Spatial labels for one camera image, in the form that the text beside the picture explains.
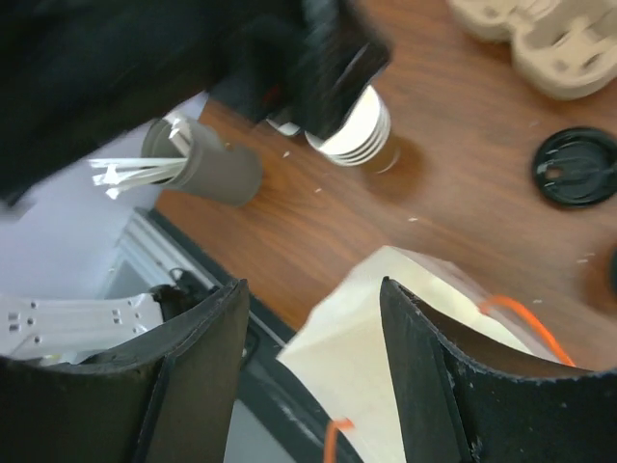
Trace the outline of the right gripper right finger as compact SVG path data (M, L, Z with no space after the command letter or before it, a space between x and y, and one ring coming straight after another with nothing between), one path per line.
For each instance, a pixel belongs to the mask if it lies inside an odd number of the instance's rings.
M390 278L380 310L406 461L615 461L614 369L523 354Z

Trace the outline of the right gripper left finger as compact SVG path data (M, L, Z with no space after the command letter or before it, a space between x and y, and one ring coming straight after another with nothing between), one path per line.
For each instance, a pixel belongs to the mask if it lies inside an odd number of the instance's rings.
M1 361L5 462L220 462L249 291L233 281L79 365Z

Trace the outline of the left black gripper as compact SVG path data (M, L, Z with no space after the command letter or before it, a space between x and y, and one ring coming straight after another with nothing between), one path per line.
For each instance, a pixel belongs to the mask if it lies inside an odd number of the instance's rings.
M357 1L5 1L1 199L202 91L329 137L389 60Z

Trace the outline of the stack of paper cups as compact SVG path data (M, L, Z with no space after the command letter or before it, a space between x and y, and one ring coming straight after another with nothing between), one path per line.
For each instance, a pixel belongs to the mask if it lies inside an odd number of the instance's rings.
M367 86L341 129L326 140L306 132L308 144L331 163L381 174L400 156L391 131L389 109L372 86Z

